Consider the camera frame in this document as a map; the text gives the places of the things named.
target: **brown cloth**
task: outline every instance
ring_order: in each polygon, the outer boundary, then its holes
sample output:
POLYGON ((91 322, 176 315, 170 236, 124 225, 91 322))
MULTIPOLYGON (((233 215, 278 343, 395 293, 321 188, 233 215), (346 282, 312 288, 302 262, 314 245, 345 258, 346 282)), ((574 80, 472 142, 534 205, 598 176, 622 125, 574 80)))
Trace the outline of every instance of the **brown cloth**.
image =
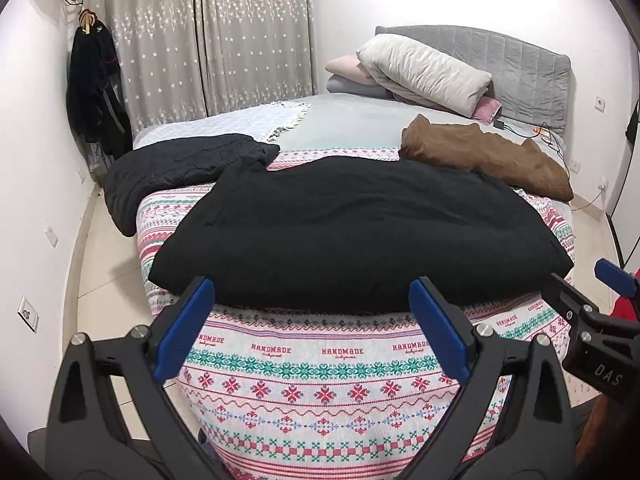
POLYGON ((600 430, 607 420, 607 396, 598 396, 587 424, 582 431, 582 437, 575 447, 575 461, 580 464, 584 458, 596 447, 600 430))
POLYGON ((528 193, 569 202, 574 192, 564 168, 532 140, 521 145, 497 134, 484 133, 478 124, 431 124, 419 114, 402 130, 400 159, 430 166, 485 174, 528 193))

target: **electrical socket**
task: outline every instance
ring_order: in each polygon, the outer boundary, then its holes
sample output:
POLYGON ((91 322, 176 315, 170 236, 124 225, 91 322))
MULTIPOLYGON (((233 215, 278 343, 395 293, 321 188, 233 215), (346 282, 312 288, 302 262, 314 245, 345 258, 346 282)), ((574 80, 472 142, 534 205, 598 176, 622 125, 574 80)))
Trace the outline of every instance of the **electrical socket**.
POLYGON ((594 106, 596 107, 596 110, 604 113, 604 99, 602 97, 596 96, 596 102, 594 106))
POLYGON ((20 316, 24 322, 29 325, 29 328, 33 330, 33 333, 38 329, 38 322, 40 320, 40 316, 34 309, 33 305, 29 303, 29 300, 24 296, 20 300, 20 307, 18 307, 18 316, 20 316))
POLYGON ((578 172, 580 171, 580 162, 578 162, 577 160, 571 160, 569 162, 569 171, 578 174, 578 172))

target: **fringe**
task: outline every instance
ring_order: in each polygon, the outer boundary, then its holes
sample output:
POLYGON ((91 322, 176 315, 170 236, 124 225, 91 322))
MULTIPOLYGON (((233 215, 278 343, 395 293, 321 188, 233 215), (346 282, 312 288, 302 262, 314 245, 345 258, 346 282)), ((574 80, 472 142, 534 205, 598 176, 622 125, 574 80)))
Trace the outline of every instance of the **fringe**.
POLYGON ((273 142, 275 139, 277 139, 280 136, 282 132, 286 132, 287 130, 291 130, 292 128, 298 126, 298 124, 300 124, 300 121, 305 118, 309 108, 311 108, 311 105, 309 103, 292 103, 290 101, 278 101, 274 104, 279 106, 284 106, 287 108, 299 107, 300 110, 298 111, 296 116, 289 121, 289 123, 284 124, 283 126, 278 126, 276 129, 274 129, 269 134, 269 137, 267 137, 267 140, 265 142, 273 142))

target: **white blanket with fringe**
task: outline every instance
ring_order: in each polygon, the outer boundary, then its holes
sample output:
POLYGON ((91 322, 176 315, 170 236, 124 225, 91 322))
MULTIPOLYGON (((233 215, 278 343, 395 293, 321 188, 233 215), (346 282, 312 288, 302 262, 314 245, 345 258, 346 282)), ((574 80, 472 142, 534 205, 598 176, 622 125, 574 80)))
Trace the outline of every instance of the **white blanket with fringe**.
POLYGON ((223 134, 245 134, 258 142, 267 142, 275 139, 281 132, 296 126, 310 106, 307 103, 276 102, 196 121, 156 124, 148 126, 137 134, 133 149, 161 140, 213 137, 223 134))

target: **tiled floor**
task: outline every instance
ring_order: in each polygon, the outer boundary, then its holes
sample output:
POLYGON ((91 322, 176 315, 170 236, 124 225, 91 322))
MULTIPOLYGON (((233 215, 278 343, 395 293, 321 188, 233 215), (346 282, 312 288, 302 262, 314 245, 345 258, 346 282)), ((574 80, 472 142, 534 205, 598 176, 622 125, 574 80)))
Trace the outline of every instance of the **tiled floor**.
MULTIPOLYGON (((100 195, 86 241, 80 275, 78 330, 92 339, 124 336, 137 324, 150 324, 151 311, 142 285, 136 239, 116 229, 100 195)), ((133 438, 147 438, 123 378, 112 378, 116 397, 133 438)), ((191 432, 198 423, 177 384, 164 385, 169 398, 191 432)))
MULTIPOLYGON (((601 311, 608 313, 612 305, 609 289, 593 277, 593 265, 601 257, 614 258, 615 249, 609 227, 582 211, 574 213, 575 286, 591 298, 601 311)), ((140 274, 136 239, 125 238, 116 229, 104 198, 98 197, 86 242, 78 299, 78 330, 92 339, 123 336, 134 325, 149 324, 151 314, 146 302, 140 274)), ((131 401, 124 380, 114 378, 118 402, 134 438, 146 438, 145 430, 131 401)), ((196 433, 198 423, 182 398, 178 385, 165 385, 170 399, 185 421, 196 433)), ((577 404, 595 392, 575 378, 570 383, 572 403, 577 404)))

